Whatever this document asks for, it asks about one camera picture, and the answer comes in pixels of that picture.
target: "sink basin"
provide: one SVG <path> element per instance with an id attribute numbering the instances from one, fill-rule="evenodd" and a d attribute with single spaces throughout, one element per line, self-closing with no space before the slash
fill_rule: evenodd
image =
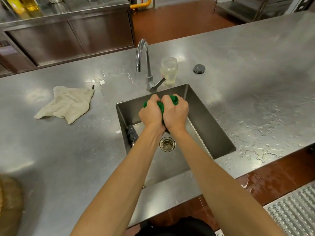
<path id="1" fill-rule="evenodd" d="M 194 141 L 209 154 L 209 157 L 216 159 L 236 150 L 231 140 L 188 84 L 160 91 L 156 94 L 162 98 L 166 94 L 173 95 L 174 93 L 183 97 L 189 103 L 186 129 Z M 132 147 L 132 143 L 127 137 L 127 127 L 133 125 L 137 134 L 141 134 L 144 124 L 141 122 L 138 113 L 143 107 L 143 103 L 149 100 L 151 95 L 116 104 L 126 154 Z M 183 153 L 176 146 L 172 135 L 165 132 L 153 157 L 144 187 L 174 177 L 189 169 Z"/>

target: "forearm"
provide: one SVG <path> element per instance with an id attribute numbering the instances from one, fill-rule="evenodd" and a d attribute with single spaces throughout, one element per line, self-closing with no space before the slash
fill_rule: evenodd
<path id="1" fill-rule="evenodd" d="M 284 235 L 262 206 L 217 165 L 187 132 L 173 136 L 226 236 Z"/>
<path id="2" fill-rule="evenodd" d="M 119 236 L 124 233 L 162 134 L 155 126 L 144 129 L 127 157 L 84 211 L 71 236 Z"/>

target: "sink drain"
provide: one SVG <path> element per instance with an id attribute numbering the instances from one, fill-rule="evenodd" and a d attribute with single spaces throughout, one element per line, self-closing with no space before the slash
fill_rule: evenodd
<path id="1" fill-rule="evenodd" d="M 160 140 L 160 148 L 165 152 L 173 151 L 175 148 L 175 141 L 173 138 L 164 137 Z"/>

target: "metal grate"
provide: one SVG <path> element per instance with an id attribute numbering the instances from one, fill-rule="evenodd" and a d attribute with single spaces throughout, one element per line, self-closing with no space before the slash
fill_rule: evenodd
<path id="1" fill-rule="evenodd" d="M 288 236 L 315 236 L 315 181 L 267 204 L 264 209 Z M 215 232 L 224 236 L 222 230 Z"/>

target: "glass jar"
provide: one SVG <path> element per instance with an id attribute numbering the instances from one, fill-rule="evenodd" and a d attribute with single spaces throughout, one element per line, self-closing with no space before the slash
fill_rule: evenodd
<path id="1" fill-rule="evenodd" d="M 174 57 L 165 57 L 161 62 L 161 76 L 165 78 L 163 83 L 165 84 L 173 84 L 176 79 L 178 71 L 177 59 Z"/>

